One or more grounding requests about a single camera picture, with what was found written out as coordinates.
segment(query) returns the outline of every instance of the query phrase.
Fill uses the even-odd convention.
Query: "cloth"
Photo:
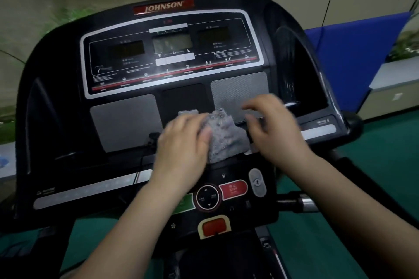
[[[198,114],[198,111],[193,109],[178,112],[178,115],[182,114]],[[202,128],[206,125],[212,129],[208,163],[216,163],[250,149],[246,131],[237,127],[233,118],[227,115],[223,108],[216,109],[209,114],[202,124]]]

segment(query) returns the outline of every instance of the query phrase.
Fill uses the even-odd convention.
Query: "green start button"
[[[181,199],[181,202],[179,202],[178,206],[173,211],[172,215],[183,213],[183,212],[195,209],[194,200],[192,198],[193,195],[194,195],[193,193],[188,193],[187,195],[185,195]]]

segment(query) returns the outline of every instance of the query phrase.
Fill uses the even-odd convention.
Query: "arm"
[[[198,132],[206,116],[182,115],[168,123],[158,140],[149,183],[138,192],[74,278],[129,279],[144,276],[164,225],[204,171],[211,129]]]
[[[419,230],[349,181],[308,147],[292,114],[273,95],[260,95],[244,109],[261,112],[266,127],[247,115],[254,144],[316,203],[343,234],[397,278],[419,278]]]

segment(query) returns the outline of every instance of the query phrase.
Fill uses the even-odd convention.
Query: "johnson logo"
[[[156,3],[154,5],[148,6],[137,6],[134,7],[134,14],[147,14],[149,12],[156,11],[168,11],[168,10],[178,10],[194,7],[194,0],[181,0],[181,1],[170,1],[165,3]]]

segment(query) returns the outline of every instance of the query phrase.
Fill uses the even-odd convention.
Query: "gray speaker panel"
[[[245,113],[261,118],[260,113],[244,111],[241,105],[259,94],[269,93],[268,76],[265,72],[258,72],[212,81],[211,91],[215,108],[224,108],[235,123],[245,121]]]
[[[152,94],[94,106],[90,114],[106,152],[142,146],[163,130]]]

